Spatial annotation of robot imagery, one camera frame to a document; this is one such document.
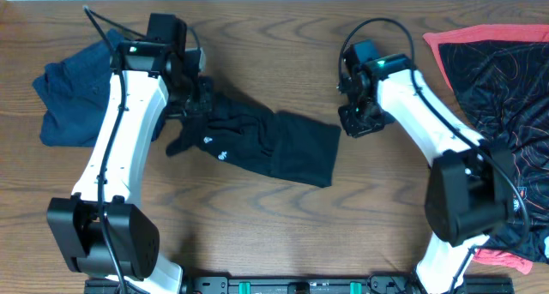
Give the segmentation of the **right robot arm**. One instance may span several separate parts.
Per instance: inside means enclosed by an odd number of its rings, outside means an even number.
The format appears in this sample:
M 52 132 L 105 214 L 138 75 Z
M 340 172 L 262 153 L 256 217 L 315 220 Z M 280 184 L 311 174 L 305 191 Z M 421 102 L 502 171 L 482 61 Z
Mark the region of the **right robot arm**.
M 338 112 L 353 138 L 397 121 L 430 169 L 425 217 L 432 230 L 423 258 L 408 277 L 369 279 L 371 293 L 511 293 L 511 279 L 465 274 L 473 255 L 513 220 L 511 153 L 470 129 L 423 83 L 404 54 L 383 57 L 370 40 L 344 44 L 347 72 L 339 90 L 348 105 Z

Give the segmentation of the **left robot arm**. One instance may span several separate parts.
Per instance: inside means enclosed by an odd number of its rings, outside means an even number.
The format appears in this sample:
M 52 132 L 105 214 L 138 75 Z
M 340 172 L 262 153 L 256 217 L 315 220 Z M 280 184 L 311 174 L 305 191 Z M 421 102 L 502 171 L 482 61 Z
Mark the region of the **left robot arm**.
M 213 107 L 201 48 L 186 23 L 153 13 L 145 34 L 110 45 L 110 95 L 99 136 L 70 196 L 52 198 L 46 220 L 91 293 L 188 293 L 184 270 L 160 253 L 160 233 L 142 212 L 142 175 L 158 121 Z

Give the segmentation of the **black polo shirt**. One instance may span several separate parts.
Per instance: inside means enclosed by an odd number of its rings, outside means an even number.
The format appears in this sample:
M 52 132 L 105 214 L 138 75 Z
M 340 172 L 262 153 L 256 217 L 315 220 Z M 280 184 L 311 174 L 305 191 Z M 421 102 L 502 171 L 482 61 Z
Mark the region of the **black polo shirt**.
M 230 82 L 212 93 L 213 109 L 190 113 L 181 101 L 167 107 L 167 116 L 182 124 L 179 136 L 168 144 L 174 156 L 197 147 L 221 162 L 267 177 L 305 183 L 319 188 L 332 185 L 341 128 L 288 112 L 270 110 Z

